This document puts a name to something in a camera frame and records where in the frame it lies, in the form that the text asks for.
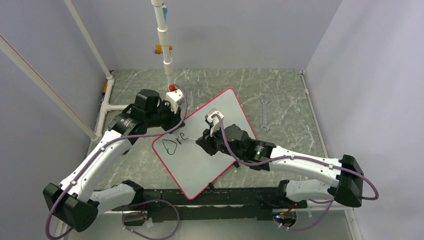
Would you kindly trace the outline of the white vertical pvc pipe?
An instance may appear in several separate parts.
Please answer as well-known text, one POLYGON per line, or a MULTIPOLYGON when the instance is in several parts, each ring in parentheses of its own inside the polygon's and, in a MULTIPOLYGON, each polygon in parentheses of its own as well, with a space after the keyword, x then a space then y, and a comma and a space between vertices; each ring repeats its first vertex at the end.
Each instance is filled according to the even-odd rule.
POLYGON ((151 0, 151 4, 154 7, 154 13, 156 17, 157 34, 159 45, 161 46, 167 84, 171 85, 174 83, 174 67, 170 50, 169 31, 168 26, 166 25, 166 18, 164 14, 165 4, 163 0, 151 0))

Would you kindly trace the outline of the white slanted corner pipe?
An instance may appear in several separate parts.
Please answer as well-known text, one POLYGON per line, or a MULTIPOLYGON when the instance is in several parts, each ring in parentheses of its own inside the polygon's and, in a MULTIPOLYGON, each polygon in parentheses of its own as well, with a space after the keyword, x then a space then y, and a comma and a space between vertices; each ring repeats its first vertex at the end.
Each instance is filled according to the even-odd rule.
POLYGON ((64 3, 69 10, 72 18, 74 19, 76 25, 78 26, 82 36, 84 37, 85 41, 88 44, 89 49, 93 53, 95 59, 97 60, 100 68, 102 69, 106 83, 103 86, 103 99, 101 101, 100 110, 96 122, 96 127, 94 130, 94 137, 90 137, 91 141, 94 143, 98 143, 103 135, 103 127, 105 125, 105 119, 108 112, 111 111, 118 111, 123 110, 126 106, 125 105, 111 105, 110 104, 110 97, 112 94, 113 86, 115 84, 115 78, 113 74, 109 71, 107 68, 103 58, 101 57, 93 39, 91 38, 82 18, 80 17, 77 9, 75 8, 75 5, 73 4, 72 0, 64 0, 64 3))

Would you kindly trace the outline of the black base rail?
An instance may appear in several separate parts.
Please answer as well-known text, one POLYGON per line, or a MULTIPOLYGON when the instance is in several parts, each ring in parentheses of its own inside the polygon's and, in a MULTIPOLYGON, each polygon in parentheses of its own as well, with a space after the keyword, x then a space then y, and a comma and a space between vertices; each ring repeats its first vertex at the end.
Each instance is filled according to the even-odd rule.
POLYGON ((179 189, 146 189, 130 210, 143 211, 154 223, 176 220, 256 219, 268 221, 274 213, 295 204, 277 194, 275 187, 206 189, 189 200, 179 189))

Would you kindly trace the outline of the orange pipe clamp knob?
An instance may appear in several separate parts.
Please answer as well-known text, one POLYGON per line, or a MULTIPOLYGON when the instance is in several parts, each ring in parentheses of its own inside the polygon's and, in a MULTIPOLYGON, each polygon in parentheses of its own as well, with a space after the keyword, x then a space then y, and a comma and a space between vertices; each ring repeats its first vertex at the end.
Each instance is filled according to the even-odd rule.
POLYGON ((161 55, 161 54, 163 54, 163 48, 162 48, 162 46, 161 46, 161 45, 159 45, 159 44, 156 44, 156 45, 153 47, 152 51, 153 51, 153 53, 154 53, 154 54, 156 54, 156 55, 161 55))

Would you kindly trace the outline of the silver combination wrench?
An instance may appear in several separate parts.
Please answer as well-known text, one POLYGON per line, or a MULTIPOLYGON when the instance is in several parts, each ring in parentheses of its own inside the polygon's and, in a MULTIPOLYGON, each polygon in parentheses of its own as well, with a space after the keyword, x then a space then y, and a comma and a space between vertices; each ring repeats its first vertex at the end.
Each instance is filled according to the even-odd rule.
POLYGON ((261 130, 264 130, 266 132, 269 131, 269 125, 268 125, 268 113, 267 113, 267 104, 269 102, 269 100, 262 95, 261 96, 261 103, 262 103, 262 124, 261 124, 261 130))

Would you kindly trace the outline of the white red wall trim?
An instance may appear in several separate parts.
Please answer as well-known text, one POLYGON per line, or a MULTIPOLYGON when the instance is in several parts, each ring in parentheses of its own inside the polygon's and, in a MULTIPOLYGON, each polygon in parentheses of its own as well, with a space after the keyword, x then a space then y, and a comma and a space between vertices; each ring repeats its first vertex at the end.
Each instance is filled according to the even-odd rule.
POLYGON ((22 55, 0 35, 0 50, 32 80, 90 139, 97 142, 100 137, 72 110, 63 98, 41 77, 22 55))

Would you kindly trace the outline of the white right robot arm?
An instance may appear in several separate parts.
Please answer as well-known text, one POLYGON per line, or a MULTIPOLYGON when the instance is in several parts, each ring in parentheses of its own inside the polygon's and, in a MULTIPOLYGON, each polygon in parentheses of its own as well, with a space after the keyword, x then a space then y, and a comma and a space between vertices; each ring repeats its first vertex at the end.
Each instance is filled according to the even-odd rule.
POLYGON ((301 154, 253 139, 235 124, 215 132, 206 129, 195 143, 210 156, 221 152, 253 170, 288 171, 307 177, 280 181, 275 200, 282 208, 303 200, 334 200, 347 207, 362 206, 364 172, 351 155, 338 159, 301 154))

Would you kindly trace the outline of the red framed whiteboard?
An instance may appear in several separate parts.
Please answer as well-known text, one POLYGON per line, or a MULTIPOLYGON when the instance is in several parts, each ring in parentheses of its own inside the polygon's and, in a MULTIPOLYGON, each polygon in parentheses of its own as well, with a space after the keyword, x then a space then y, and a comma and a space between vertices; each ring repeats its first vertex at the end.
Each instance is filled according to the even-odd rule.
POLYGON ((212 109, 224 115, 224 126, 235 124, 246 131, 249 137, 256 138, 232 88, 225 89, 190 113, 184 120, 184 127, 157 137, 152 142, 152 149, 188 200, 195 199, 235 162, 231 156, 221 152, 210 156, 195 143, 203 131, 209 128, 205 117, 212 109))

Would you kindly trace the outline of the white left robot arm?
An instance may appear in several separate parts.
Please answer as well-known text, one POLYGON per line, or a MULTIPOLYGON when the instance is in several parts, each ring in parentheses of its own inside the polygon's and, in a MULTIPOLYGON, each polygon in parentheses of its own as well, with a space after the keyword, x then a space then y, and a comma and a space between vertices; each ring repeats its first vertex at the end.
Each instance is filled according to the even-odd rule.
POLYGON ((184 126, 180 103, 186 103, 184 90, 177 84, 169 86, 165 98, 151 89, 140 90, 134 103, 114 117, 100 142, 86 159, 59 184, 49 183, 43 196, 49 209, 45 223, 48 239, 52 217, 66 223, 71 230, 86 230, 97 216, 121 206, 139 209, 145 200, 144 188, 125 180, 115 187, 95 191, 104 173, 121 155, 127 153, 139 138, 154 137, 149 128, 162 128, 164 134, 184 126))

